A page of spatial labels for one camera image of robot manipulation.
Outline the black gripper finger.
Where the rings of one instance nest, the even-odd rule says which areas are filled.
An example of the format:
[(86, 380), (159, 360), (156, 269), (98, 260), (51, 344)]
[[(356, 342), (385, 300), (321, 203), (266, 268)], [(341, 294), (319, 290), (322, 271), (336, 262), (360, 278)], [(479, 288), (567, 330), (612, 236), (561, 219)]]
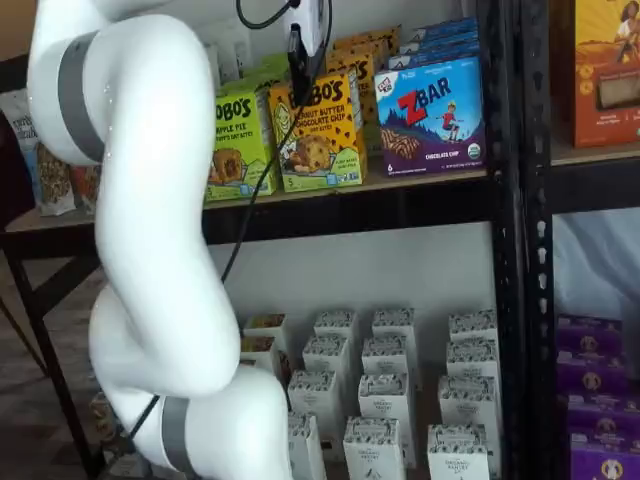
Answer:
[(321, 47), (315, 53), (309, 53), (302, 41), (301, 28), (298, 24), (290, 27), (287, 58), (292, 82), (293, 99), (303, 101), (314, 80), (315, 68), (319, 65)]

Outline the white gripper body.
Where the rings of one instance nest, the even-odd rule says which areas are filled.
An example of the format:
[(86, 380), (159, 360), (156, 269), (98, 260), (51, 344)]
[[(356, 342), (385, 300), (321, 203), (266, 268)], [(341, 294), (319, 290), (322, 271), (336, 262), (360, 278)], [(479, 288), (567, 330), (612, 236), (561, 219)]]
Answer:
[(291, 31), (297, 34), (308, 56), (315, 56), (324, 43), (323, 27), (328, 21), (328, 6), (323, 0), (291, 2)]

